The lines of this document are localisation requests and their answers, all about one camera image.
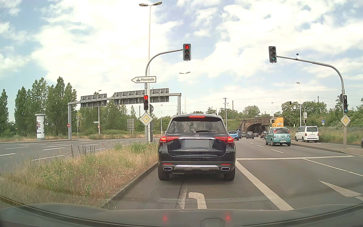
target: asphalt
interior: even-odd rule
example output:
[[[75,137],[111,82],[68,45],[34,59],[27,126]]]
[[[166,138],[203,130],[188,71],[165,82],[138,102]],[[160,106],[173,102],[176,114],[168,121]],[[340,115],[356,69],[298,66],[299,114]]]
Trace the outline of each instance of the asphalt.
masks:
[[[144,141],[144,138],[0,142],[0,172],[12,169],[17,164],[22,163],[23,160],[48,162],[54,158],[70,156],[71,148],[76,156],[79,155],[79,152],[82,153],[83,149],[87,152],[91,150],[99,152],[113,148],[116,144],[127,145],[142,141]]]
[[[362,156],[293,145],[271,147],[258,138],[235,143],[240,168],[234,181],[179,174],[160,181],[154,169],[115,198],[110,209],[290,210],[363,203]]]

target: traffic light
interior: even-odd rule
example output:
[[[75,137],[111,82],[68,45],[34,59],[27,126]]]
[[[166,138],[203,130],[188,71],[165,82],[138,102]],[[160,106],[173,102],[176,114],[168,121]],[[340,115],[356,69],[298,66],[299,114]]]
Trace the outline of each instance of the traffic light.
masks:
[[[183,44],[183,60],[191,61],[191,44]]]
[[[275,49],[275,46],[269,46],[268,53],[270,57],[270,63],[277,63],[277,51]]]
[[[342,96],[344,113],[348,113],[347,95]]]
[[[144,95],[144,110],[149,110],[148,95]]]

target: tunnel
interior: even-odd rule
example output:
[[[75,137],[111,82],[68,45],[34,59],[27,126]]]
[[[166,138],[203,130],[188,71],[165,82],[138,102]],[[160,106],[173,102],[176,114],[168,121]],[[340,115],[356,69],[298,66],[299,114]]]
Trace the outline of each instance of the tunnel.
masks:
[[[263,131],[267,130],[265,125],[262,125],[261,123],[258,124],[252,124],[249,127],[247,127],[246,132],[258,132],[262,133]]]

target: car hood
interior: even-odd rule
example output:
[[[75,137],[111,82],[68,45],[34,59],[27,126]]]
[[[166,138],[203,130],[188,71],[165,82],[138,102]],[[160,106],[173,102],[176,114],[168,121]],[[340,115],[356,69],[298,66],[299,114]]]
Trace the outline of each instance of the car hood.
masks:
[[[295,210],[163,209],[106,210],[75,204],[32,204],[0,209],[13,226],[363,226],[363,205],[334,204]]]

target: white van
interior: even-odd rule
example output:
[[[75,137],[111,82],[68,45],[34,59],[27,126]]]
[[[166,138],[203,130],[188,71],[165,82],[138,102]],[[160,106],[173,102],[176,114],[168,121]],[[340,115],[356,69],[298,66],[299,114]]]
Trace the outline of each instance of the white van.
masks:
[[[317,143],[319,141],[319,129],[317,126],[300,126],[296,130],[295,141],[314,141]]]

